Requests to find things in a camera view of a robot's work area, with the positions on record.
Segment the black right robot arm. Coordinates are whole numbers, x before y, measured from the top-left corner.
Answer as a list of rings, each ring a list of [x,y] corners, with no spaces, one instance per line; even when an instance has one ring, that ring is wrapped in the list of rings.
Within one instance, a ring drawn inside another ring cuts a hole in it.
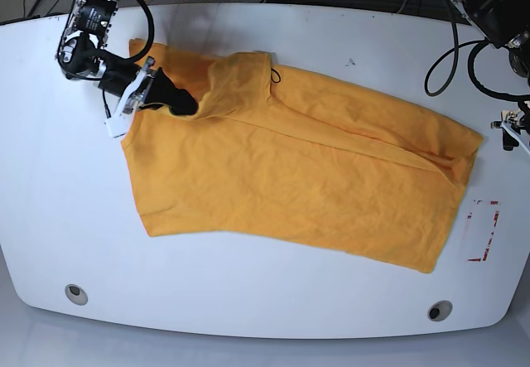
[[[147,41],[135,55],[125,58],[107,50],[111,19],[120,0],[74,0],[56,52],[56,59],[69,80],[95,82],[103,94],[119,98],[113,112],[104,103],[106,127],[111,137],[127,133],[129,119],[144,109],[167,108],[175,116],[193,115],[198,103],[185,89],[177,88],[154,67],[148,55],[155,26],[144,0],[135,0],[147,19]]]

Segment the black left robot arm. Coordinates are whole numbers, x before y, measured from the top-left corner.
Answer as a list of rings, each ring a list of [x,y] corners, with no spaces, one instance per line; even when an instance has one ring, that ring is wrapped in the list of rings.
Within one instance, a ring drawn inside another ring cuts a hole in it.
[[[522,147],[529,151],[529,96],[501,93],[481,84],[475,74],[475,60],[487,46],[508,51],[513,72],[529,80],[529,0],[449,0],[462,17],[484,37],[471,50],[467,71],[474,87],[493,99],[515,103],[514,110],[504,110],[491,127],[502,131],[505,151]]]

